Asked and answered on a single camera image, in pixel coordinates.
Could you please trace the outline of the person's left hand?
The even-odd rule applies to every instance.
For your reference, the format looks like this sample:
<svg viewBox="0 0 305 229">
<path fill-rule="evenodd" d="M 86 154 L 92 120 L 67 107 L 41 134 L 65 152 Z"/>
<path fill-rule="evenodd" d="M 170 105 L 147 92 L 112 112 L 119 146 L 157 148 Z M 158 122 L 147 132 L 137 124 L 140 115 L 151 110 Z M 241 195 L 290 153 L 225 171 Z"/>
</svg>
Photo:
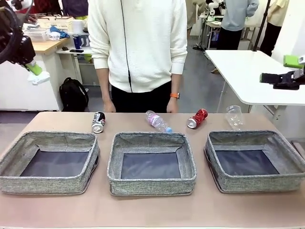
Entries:
<svg viewBox="0 0 305 229">
<path fill-rule="evenodd" d="M 174 98 L 174 97 L 171 97 L 169 102 L 168 102 L 166 112 L 167 113 L 177 113 L 178 110 L 179 110 L 178 99 Z"/>
</svg>

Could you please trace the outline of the person's right hand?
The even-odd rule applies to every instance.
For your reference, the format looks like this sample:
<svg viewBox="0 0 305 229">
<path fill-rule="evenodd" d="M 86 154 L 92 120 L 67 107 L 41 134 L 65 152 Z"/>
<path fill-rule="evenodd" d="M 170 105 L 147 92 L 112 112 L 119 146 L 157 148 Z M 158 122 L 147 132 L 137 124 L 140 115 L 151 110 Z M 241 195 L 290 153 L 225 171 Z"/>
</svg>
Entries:
<svg viewBox="0 0 305 229">
<path fill-rule="evenodd" d="M 115 113 L 116 108 L 111 99 L 103 100 L 103 108 L 106 113 Z"/>
</svg>

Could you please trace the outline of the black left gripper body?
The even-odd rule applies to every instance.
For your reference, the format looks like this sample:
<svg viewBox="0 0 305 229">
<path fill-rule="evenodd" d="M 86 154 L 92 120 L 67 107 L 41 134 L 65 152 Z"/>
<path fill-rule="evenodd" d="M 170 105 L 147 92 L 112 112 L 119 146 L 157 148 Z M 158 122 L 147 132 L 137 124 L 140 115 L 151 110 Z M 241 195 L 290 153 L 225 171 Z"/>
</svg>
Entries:
<svg viewBox="0 0 305 229">
<path fill-rule="evenodd" d="M 13 56 L 13 63 L 26 65 L 33 61 L 35 51 L 29 36 L 23 36 L 21 44 Z"/>
</svg>

